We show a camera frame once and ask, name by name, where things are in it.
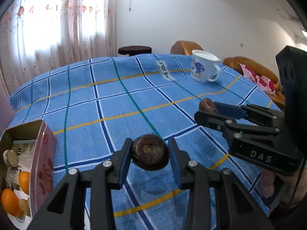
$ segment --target curtain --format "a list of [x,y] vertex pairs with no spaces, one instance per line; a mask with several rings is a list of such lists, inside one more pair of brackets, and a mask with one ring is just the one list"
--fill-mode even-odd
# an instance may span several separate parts
[[116,56],[116,0],[15,0],[0,21],[7,96],[39,74],[102,56]]

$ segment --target mug handle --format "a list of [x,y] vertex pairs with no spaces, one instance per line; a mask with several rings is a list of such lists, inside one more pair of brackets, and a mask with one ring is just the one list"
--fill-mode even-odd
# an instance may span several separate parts
[[214,79],[208,79],[208,81],[210,81],[210,82],[216,81],[216,80],[220,77],[220,75],[221,75],[221,69],[220,69],[220,67],[219,67],[217,64],[214,64],[214,67],[215,67],[216,70],[217,70],[217,76],[216,76]]

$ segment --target pink floral pillow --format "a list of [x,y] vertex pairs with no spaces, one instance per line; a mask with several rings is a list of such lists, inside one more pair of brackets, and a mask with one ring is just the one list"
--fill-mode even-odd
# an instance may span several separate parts
[[246,65],[240,64],[244,77],[251,80],[253,83],[257,84],[262,91],[268,94],[275,94],[274,82],[267,78],[266,76],[258,76],[251,68]]

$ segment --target black stool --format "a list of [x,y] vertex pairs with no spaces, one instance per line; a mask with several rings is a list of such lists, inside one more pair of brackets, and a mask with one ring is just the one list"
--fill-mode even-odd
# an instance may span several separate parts
[[118,49],[119,54],[129,54],[129,56],[134,56],[141,53],[151,53],[151,47],[146,46],[127,46]]

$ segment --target black cable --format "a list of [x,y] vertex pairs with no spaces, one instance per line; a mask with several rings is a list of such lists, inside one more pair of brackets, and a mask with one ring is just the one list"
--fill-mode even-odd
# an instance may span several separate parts
[[302,164],[302,166],[301,166],[301,168],[300,168],[300,173],[298,174],[297,181],[296,181],[296,184],[295,184],[295,187],[294,187],[292,196],[291,196],[291,198],[290,198],[290,201],[289,201],[289,203],[288,203],[288,206],[287,206],[287,208],[286,208],[286,210],[285,210],[283,216],[281,217],[280,221],[276,224],[276,227],[278,227],[281,223],[283,223],[284,218],[286,217],[287,213],[288,213],[289,210],[290,210],[291,203],[292,203],[293,198],[294,198],[294,196],[295,196],[295,193],[296,193],[298,184],[300,183],[300,178],[302,177],[302,174],[303,174],[303,170],[304,170],[306,161],[307,161],[307,156],[304,157],[303,164]]

